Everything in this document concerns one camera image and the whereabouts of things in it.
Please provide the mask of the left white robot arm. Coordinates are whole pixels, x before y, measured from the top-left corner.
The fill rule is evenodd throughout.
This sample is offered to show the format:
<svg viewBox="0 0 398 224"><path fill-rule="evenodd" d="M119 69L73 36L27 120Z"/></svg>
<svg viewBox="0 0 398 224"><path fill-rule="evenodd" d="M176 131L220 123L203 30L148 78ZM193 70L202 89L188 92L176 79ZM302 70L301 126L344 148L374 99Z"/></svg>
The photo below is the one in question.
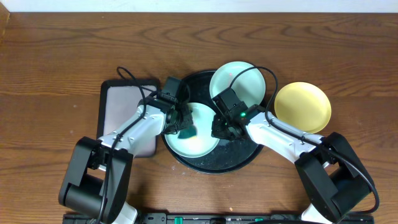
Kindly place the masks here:
<svg viewBox="0 0 398 224"><path fill-rule="evenodd" d="M75 144L59 204L96 223L135 223L139 212L126 202L134 157L147 141L192 124L187 103L147 97L118 129L99 139L83 137Z"/></svg>

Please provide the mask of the green yellow sponge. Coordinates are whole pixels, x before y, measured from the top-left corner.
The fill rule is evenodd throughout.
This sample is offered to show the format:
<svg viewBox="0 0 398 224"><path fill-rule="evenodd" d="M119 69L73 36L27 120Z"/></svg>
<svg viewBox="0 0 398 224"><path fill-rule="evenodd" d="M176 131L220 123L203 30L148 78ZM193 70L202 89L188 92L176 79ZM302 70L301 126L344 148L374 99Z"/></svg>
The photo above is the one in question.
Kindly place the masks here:
<svg viewBox="0 0 398 224"><path fill-rule="evenodd" d="M194 125L191 125L185 129L180 130L178 134L179 139L190 139L197 135L197 128Z"/></svg>

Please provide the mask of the mint green plate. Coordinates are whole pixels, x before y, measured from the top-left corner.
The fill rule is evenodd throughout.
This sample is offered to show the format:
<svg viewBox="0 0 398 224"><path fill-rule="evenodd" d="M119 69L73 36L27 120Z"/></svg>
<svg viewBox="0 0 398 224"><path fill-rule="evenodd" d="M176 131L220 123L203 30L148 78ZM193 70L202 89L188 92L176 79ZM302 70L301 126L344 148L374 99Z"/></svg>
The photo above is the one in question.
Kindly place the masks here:
<svg viewBox="0 0 398 224"><path fill-rule="evenodd" d="M210 81L210 96L214 98L227 87L243 70L253 67L247 62L229 62L216 70ZM266 83L258 69L251 69L240 75L231 87L237 97L244 101L247 107L260 105L266 92Z"/></svg>
<svg viewBox="0 0 398 224"><path fill-rule="evenodd" d="M179 139L177 134L165 134L165 141L179 156L197 158L210 153L218 144L219 139L211 136L211 125L216 114L209 106L201 103L189 103L193 125L197 135L190 139Z"/></svg>

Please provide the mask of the yellow plate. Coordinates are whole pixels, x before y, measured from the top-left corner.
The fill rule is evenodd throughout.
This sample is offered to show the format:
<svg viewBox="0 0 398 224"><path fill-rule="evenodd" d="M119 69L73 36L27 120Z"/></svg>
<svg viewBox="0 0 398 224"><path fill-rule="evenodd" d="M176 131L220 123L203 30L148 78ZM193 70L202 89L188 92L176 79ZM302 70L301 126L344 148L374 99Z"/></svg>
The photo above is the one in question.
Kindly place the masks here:
<svg viewBox="0 0 398 224"><path fill-rule="evenodd" d="M274 101L277 118L307 133L317 133L331 118L331 103L319 87L294 82L281 88Z"/></svg>

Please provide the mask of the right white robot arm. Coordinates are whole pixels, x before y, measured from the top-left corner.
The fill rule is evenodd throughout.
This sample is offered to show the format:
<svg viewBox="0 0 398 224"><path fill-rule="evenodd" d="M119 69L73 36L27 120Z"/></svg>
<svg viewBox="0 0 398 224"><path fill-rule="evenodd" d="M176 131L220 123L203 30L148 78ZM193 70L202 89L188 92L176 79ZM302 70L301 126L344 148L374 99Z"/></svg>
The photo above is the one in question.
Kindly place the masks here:
<svg viewBox="0 0 398 224"><path fill-rule="evenodd" d="M259 105L219 106L212 135L247 138L266 146L295 165L310 199L301 214L307 223L339 223L369 194L380 204L374 181L348 140L339 133L309 134L279 121Z"/></svg>

